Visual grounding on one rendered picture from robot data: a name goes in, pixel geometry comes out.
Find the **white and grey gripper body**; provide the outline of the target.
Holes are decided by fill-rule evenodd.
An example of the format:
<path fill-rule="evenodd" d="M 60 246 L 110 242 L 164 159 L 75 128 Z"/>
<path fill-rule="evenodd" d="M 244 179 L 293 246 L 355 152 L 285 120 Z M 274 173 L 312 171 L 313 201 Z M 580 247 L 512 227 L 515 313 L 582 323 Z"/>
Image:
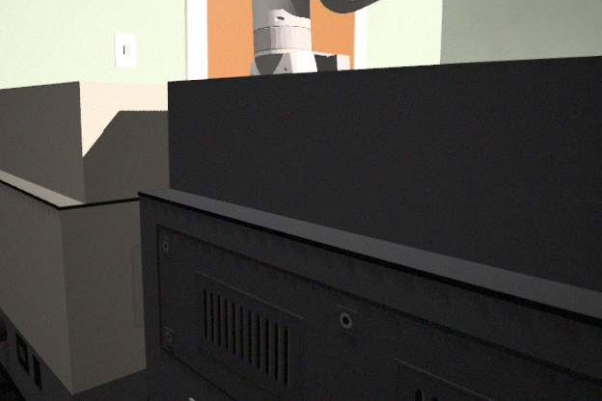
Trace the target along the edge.
<path fill-rule="evenodd" d="M 257 52 L 249 75 L 317 71 L 315 56 L 301 49 L 273 49 Z"/>

